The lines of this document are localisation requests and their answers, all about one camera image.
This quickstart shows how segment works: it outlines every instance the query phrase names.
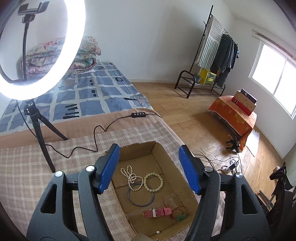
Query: tripod leg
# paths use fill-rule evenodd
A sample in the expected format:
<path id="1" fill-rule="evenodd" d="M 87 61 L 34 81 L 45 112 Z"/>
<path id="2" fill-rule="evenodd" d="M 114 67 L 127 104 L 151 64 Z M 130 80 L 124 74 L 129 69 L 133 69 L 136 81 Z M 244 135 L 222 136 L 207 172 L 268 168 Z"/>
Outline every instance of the tripod leg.
<path id="1" fill-rule="evenodd" d="M 68 140 L 57 128 L 54 127 L 53 124 L 50 123 L 48 119 L 46 119 L 43 115 L 40 114 L 39 118 L 49 129 L 51 129 L 55 134 L 61 137 L 64 141 Z"/>
<path id="2" fill-rule="evenodd" d="M 38 121 L 33 121 L 33 120 L 32 120 L 32 122 L 33 122 L 33 127 L 34 127 L 34 130 L 35 130 L 36 136 L 38 137 L 38 142 L 39 142 L 40 148 L 41 148 L 41 150 L 43 152 L 43 155 L 44 155 L 44 157 L 45 157 L 51 171 L 54 173 L 55 172 L 55 167 L 54 167 L 54 165 L 52 163 L 52 160 L 51 160 L 51 158 L 49 156 L 49 153 L 48 153 L 48 151 L 46 149 L 46 145 L 44 143 L 44 139 L 43 139 L 41 129 L 40 129 L 40 123 Z"/>

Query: metal rivet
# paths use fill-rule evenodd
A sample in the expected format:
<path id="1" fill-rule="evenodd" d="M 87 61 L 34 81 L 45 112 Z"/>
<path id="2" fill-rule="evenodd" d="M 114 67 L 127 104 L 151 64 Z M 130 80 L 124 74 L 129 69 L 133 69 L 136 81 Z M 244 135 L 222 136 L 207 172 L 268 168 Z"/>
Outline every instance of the metal rivet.
<path id="1" fill-rule="evenodd" d="M 57 172 L 55 173 L 55 176 L 56 176 L 56 177 L 60 177 L 61 175 L 63 175 L 63 172 L 62 172 L 62 171 L 57 171 Z"/>
<path id="2" fill-rule="evenodd" d="M 205 171 L 206 172 L 212 172 L 213 171 L 213 168 L 212 167 L 205 167 Z"/>
<path id="3" fill-rule="evenodd" d="M 240 173 L 240 172 L 237 172 L 236 174 L 235 174 L 238 178 L 242 178 L 244 175 L 242 174 L 242 173 Z"/>
<path id="4" fill-rule="evenodd" d="M 86 167 L 86 170 L 88 172 L 92 172 L 94 170 L 94 166 L 88 166 L 88 167 Z"/>

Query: black tripod stand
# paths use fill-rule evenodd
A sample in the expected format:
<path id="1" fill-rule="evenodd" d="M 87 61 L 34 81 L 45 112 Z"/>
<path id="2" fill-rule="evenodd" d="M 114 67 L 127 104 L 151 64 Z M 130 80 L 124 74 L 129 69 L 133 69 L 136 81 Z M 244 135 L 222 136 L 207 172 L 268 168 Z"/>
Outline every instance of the black tripod stand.
<path id="1" fill-rule="evenodd" d="M 22 23 L 25 24 L 25 31 L 24 31 L 24 38 L 22 43 L 22 61 L 23 61 L 23 77 L 24 81 L 27 80 L 27 73 L 26 73 L 26 38 L 27 38 L 27 32 L 29 28 L 29 23 L 32 22 L 35 19 L 35 15 L 37 13 L 42 13 L 46 10 L 49 2 L 41 2 L 38 6 L 38 8 L 31 8 L 28 9 L 28 4 L 24 4 L 20 6 L 18 15 L 24 15 L 22 19 Z M 38 139 L 39 145 L 41 147 L 41 150 L 44 154 L 44 157 L 51 169 L 52 172 L 55 172 L 54 165 L 52 163 L 52 160 L 48 154 L 48 151 L 46 149 L 46 145 L 42 136 L 42 132 L 40 129 L 40 123 L 39 120 L 41 120 L 49 129 L 51 129 L 55 134 L 57 134 L 59 137 L 61 137 L 63 140 L 68 140 L 67 137 L 65 137 L 57 128 L 55 128 L 43 115 L 41 115 L 40 111 L 35 105 L 34 99 L 26 100 L 26 105 L 24 107 L 24 114 L 29 115 L 31 117 L 33 127 L 36 133 L 36 137 Z"/>
<path id="2" fill-rule="evenodd" d="M 24 114 L 30 116 L 32 123 L 33 123 L 34 131 L 35 131 L 36 136 L 38 138 L 40 148 L 44 154 L 44 157 L 45 157 L 51 171 L 54 173 L 55 168 L 54 168 L 52 160 L 48 154 L 48 151 L 46 149 L 46 145 L 45 145 L 45 142 L 44 142 L 44 139 L 42 136 L 42 132 L 40 129 L 39 120 L 41 120 L 49 129 L 51 129 L 55 134 L 57 134 L 63 140 L 66 141 L 66 140 L 68 140 L 68 138 L 65 137 L 57 128 L 55 128 L 53 126 L 53 124 L 51 124 L 48 119 L 46 119 L 43 115 L 41 115 L 40 111 L 38 110 L 38 108 L 35 105 L 34 100 L 26 100 L 25 102 L 26 102 L 26 105 L 24 107 Z"/>

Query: blue clamp pad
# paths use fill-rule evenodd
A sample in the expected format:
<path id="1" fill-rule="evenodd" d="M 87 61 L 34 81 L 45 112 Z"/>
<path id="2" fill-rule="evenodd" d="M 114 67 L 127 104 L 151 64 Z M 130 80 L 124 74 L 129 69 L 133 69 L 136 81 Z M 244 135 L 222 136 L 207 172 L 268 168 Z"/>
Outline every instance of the blue clamp pad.
<path id="1" fill-rule="evenodd" d="M 117 144 L 112 144 L 109 151 L 105 156 L 99 157 L 99 159 L 95 163 L 95 167 L 97 168 L 96 175 L 98 175 L 99 183 L 98 183 L 98 191 L 99 193 L 103 193 L 109 187 L 111 182 L 111 178 L 115 171 L 116 165 L 119 161 L 120 157 L 120 147 Z"/>
<path id="2" fill-rule="evenodd" d="M 188 180 L 191 190 L 193 190 L 196 194 L 199 194 L 199 192 L 201 190 L 201 187 L 199 184 L 199 176 L 198 176 L 198 173 L 191 162 L 191 159 L 193 156 L 192 155 L 189 156 L 187 154 L 188 151 L 189 150 L 188 150 L 187 146 L 184 146 L 184 145 L 180 146 L 179 159 L 180 159 L 181 165 L 183 167 L 183 170 L 185 172 L 185 175 L 186 175 L 186 178 Z"/>

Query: small table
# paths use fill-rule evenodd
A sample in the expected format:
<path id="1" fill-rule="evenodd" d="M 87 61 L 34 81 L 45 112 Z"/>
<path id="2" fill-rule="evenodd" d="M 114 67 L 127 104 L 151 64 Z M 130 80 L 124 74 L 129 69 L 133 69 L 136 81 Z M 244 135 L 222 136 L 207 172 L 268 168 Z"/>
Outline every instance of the small table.
<path id="1" fill-rule="evenodd" d="M 255 126 L 257 115 L 254 111 L 251 115 L 247 115 L 239 106 L 232 102 L 232 97 L 228 95 L 217 98 L 208 111 L 216 112 L 238 135 L 242 136 L 239 141 L 239 149 L 242 151 L 246 145 L 247 137 Z"/>

